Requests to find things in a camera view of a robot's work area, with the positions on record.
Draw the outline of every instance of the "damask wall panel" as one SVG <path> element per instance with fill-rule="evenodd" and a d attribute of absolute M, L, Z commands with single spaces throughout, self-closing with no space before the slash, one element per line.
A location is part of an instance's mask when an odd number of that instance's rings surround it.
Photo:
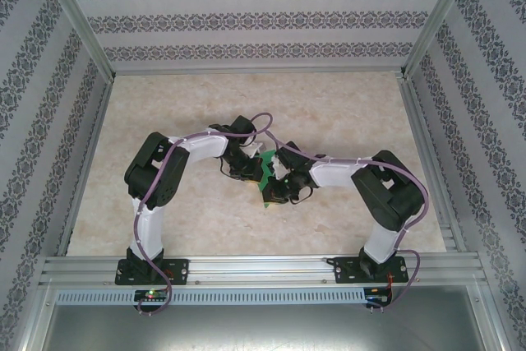
<path fill-rule="evenodd" d="M 436 0 L 78 0 L 118 72 L 401 67 Z"/>
<path fill-rule="evenodd" d="M 526 349 L 524 0 L 455 0 L 413 76 L 464 239 Z"/>
<path fill-rule="evenodd" d="M 58 0 L 0 0 L 0 350 L 57 252 L 108 89 Z"/>

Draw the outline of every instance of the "marble floor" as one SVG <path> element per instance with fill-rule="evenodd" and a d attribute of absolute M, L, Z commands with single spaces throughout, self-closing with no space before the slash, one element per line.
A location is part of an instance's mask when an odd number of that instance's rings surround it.
<path fill-rule="evenodd" d="M 274 115 L 278 138 L 302 150 L 366 157 L 387 149 L 424 179 L 393 73 L 119 76 L 68 255 L 125 254 L 134 213 L 123 175 L 151 132 L 185 136 L 261 111 Z M 355 190 L 320 188 L 298 206 L 265 209 L 257 185 L 227 178 L 218 159 L 205 159 L 187 168 L 167 206 L 163 241 L 166 255 L 351 254 L 372 225 Z M 433 208 L 402 247 L 445 251 Z"/>

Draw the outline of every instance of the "metal base plate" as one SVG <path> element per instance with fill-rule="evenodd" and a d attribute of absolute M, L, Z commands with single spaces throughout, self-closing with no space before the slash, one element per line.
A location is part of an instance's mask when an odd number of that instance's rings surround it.
<path fill-rule="evenodd" d="M 392 262 L 382 273 L 376 275 L 375 279 L 370 279 L 360 269 L 360 259 L 357 256 L 341 256 L 333 258 L 335 266 L 336 284 L 370 284 L 388 282 L 389 273 L 393 276 L 393 283 L 407 283 L 409 281 L 405 259 L 401 256 L 392 258 Z"/>
<path fill-rule="evenodd" d="M 186 285 L 188 279 L 188 259 L 164 258 L 160 269 L 168 276 L 172 285 Z M 121 259 L 118 262 L 116 285 L 164 285 L 164 279 L 158 275 L 154 281 L 136 271 L 130 261 Z"/>

